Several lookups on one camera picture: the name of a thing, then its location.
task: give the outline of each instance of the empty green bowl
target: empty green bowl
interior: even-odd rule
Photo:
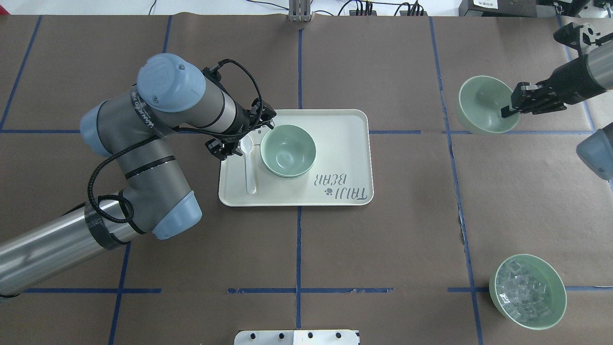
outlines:
[[[511,89],[488,76],[468,79],[460,87],[455,115],[474,134],[510,131],[519,122],[519,113],[503,118],[500,109],[511,105]]]
[[[566,289],[543,259],[517,254],[506,259],[490,278],[490,296],[509,320],[530,330],[555,326],[566,311]]]
[[[300,127],[277,126],[262,139],[262,161],[266,168],[281,177],[297,177],[307,172],[315,162],[315,142]]]

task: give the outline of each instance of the silver metal tube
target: silver metal tube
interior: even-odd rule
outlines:
[[[101,207],[122,217],[117,201],[103,201]],[[129,224],[105,225],[122,242],[138,235]],[[107,251],[89,232],[83,208],[71,212],[0,245],[0,295],[16,295]]]
[[[592,50],[587,55],[587,67],[592,78],[605,89],[613,89],[613,42]]]

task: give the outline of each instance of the white bracket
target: white bracket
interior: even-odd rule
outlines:
[[[352,330],[241,331],[234,345],[360,345]]]
[[[289,21],[311,21],[311,0],[289,0]]]

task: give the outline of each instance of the white tray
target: white tray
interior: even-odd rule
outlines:
[[[256,174],[255,194],[248,194],[245,157],[233,155],[221,162],[219,200],[228,206],[359,206],[374,194],[370,141],[366,115],[347,110],[277,110],[276,126],[295,125],[307,131],[317,154],[313,167],[292,179],[278,177],[262,162],[259,144],[269,129],[249,135]]]

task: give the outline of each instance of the robotic arm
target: robotic arm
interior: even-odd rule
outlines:
[[[218,69],[225,63],[236,64],[253,81],[258,99],[251,109],[242,108],[221,85]],[[272,128],[275,115],[251,74],[235,61],[200,71],[173,54],[150,58],[135,86],[81,120],[85,142],[109,157],[92,175],[89,201],[0,245],[0,303],[138,234],[152,232],[167,239],[195,225],[202,211],[165,137],[177,131],[209,134],[214,139],[207,149],[224,160],[242,154],[238,143],[251,130]],[[182,123],[192,127],[178,127]],[[114,159],[129,188],[96,199],[95,178]]]
[[[554,33],[554,39],[579,52],[579,57],[555,69],[535,85],[518,83],[511,105],[501,109],[503,118],[518,112],[543,114],[565,110],[613,89],[613,33],[602,36],[589,24],[570,23]],[[579,158],[600,178],[613,179],[613,123],[596,131],[577,147]]]

